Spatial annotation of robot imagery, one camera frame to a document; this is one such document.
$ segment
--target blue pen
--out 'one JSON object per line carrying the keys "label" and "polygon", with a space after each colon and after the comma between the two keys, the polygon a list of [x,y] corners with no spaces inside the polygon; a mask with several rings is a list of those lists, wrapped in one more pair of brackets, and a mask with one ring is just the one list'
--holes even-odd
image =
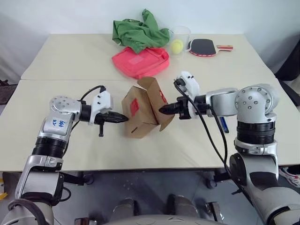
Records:
{"label": "blue pen", "polygon": [[220,117],[220,121],[222,124],[223,131],[228,134],[229,133],[228,126],[227,126],[225,118],[223,116]]}

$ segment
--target white wall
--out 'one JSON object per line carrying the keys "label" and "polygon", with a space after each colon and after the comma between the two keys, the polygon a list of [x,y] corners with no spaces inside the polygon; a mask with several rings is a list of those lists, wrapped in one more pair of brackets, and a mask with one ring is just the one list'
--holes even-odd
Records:
{"label": "white wall", "polygon": [[274,72],[300,38],[299,0],[0,0],[0,73],[17,80],[49,33],[112,33],[144,8],[161,27],[245,33]]}

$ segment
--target ping pong paddle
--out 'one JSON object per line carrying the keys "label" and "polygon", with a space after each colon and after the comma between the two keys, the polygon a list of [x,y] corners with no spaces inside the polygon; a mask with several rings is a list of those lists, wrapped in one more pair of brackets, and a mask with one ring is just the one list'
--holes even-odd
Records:
{"label": "ping pong paddle", "polygon": [[219,51],[231,52],[232,45],[214,45],[209,39],[193,39],[188,43],[189,52],[196,56],[212,57]]}

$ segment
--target green cloth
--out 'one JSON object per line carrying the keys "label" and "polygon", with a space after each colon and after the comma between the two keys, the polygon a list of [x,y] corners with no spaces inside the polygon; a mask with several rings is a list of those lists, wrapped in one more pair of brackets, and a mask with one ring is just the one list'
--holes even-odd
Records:
{"label": "green cloth", "polygon": [[142,13],[144,22],[125,19],[113,21],[112,39],[122,46],[129,46],[135,53],[139,53],[146,47],[160,48],[170,40],[167,28],[158,29],[158,24],[153,14],[144,9]]}

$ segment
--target red label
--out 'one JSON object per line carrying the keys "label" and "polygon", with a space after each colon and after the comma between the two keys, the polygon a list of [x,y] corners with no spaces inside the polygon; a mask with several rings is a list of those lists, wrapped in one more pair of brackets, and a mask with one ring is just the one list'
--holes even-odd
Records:
{"label": "red label", "polygon": [[164,103],[167,103],[167,99],[165,98],[164,94],[162,93],[161,90],[159,90],[160,96],[163,99]]}
{"label": "red label", "polygon": [[137,102],[137,99],[135,98],[130,104],[131,115],[134,116],[135,113],[139,110],[139,108],[139,104]]}

